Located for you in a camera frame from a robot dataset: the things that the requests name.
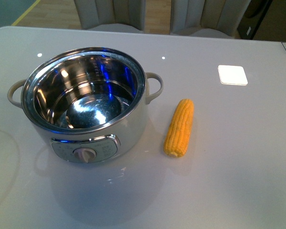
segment chair back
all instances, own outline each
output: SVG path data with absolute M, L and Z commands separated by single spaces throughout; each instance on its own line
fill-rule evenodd
M 172 0 L 170 32 L 203 27 L 235 33 L 250 0 Z
M 74 0 L 82 29 L 126 24 L 144 31 L 145 0 Z

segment control panel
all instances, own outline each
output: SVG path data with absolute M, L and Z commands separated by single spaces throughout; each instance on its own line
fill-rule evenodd
M 82 141 L 52 139 L 51 145 L 54 152 L 64 160 L 94 163 L 115 155 L 121 143 L 116 135 L 106 135 Z

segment pot rim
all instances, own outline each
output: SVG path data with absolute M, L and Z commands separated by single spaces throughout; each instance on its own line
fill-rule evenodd
M 104 124 L 96 125 L 89 128 L 68 129 L 56 126 L 46 121 L 40 116 L 35 107 L 35 94 L 38 90 L 38 83 L 42 81 L 42 78 L 45 74 L 54 71 L 55 66 L 57 66 L 57 64 L 63 63 L 64 61 L 70 60 L 72 58 L 92 55 L 93 53 L 95 55 L 99 55 L 100 53 L 102 53 L 111 58 L 113 58 L 114 56 L 115 60 L 121 61 L 134 72 L 134 75 L 139 81 L 139 83 L 137 88 L 137 94 L 135 95 L 131 105 L 123 113 L 119 114 L 114 119 Z M 141 65 L 133 57 L 124 52 L 104 47 L 86 47 L 73 49 L 56 55 L 53 58 L 45 61 L 30 74 L 21 92 L 22 109 L 32 123 L 49 132 L 63 135 L 82 135 L 92 132 L 94 133 L 119 123 L 127 116 L 129 116 L 139 103 L 144 102 L 142 101 L 142 99 L 146 93 L 146 81 L 147 80 L 145 77 L 145 72 Z

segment white square coaster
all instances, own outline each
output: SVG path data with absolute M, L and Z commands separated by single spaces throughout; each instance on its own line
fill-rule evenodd
M 222 84 L 247 85 L 248 80 L 241 66 L 219 65 L 218 73 Z

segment stainless steel pot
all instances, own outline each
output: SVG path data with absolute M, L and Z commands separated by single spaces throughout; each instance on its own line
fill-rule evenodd
M 149 94 L 147 79 L 160 89 Z M 21 103 L 13 100 L 22 87 Z M 131 56 L 108 48 L 82 48 L 53 57 L 8 91 L 62 159 L 92 163 L 127 152 L 141 137 L 147 104 L 163 81 L 144 73 Z

